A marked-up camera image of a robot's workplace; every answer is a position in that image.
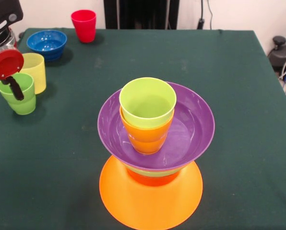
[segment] orange plate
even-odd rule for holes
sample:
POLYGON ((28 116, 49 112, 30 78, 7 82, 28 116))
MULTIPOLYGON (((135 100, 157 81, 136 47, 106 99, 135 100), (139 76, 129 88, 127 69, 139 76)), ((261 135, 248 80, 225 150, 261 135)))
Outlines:
POLYGON ((138 230, 166 230, 195 211, 203 180, 195 162, 176 174, 158 178, 128 171, 111 156, 100 174, 99 190, 109 213, 122 224, 138 230))

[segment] orange cup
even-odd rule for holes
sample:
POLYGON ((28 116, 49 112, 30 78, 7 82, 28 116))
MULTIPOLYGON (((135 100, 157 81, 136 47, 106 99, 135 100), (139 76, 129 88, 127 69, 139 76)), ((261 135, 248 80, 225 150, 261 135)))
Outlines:
POLYGON ((137 128, 129 124, 123 115, 122 108, 119 108, 119 114, 122 119, 123 125, 128 133, 128 139, 135 150, 142 154, 154 154, 158 152, 163 146, 168 129, 171 126, 174 111, 168 121, 162 126, 156 128, 137 128))

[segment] blue bowl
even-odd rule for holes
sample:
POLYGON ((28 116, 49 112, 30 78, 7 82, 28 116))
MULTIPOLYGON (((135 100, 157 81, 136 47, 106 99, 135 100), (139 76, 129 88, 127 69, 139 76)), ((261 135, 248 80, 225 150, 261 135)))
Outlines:
POLYGON ((45 61, 59 59, 67 42, 65 33, 58 30, 43 30, 28 37, 27 46, 41 54, 45 61))

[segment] red cup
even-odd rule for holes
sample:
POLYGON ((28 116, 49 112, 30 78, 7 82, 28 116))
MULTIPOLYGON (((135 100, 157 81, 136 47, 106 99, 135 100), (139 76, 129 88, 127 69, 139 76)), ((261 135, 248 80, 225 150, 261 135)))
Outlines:
POLYGON ((90 10, 75 11, 71 15, 79 40, 83 43, 93 42, 96 33, 96 13, 90 10))

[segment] yellow cup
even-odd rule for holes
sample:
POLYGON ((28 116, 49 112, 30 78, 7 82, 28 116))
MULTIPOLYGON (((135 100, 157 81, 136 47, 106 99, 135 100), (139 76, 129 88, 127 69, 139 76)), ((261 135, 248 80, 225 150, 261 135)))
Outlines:
POLYGON ((44 57, 36 53, 23 54, 24 66, 20 73, 27 73, 33 77, 35 94, 46 89, 46 73, 44 57))

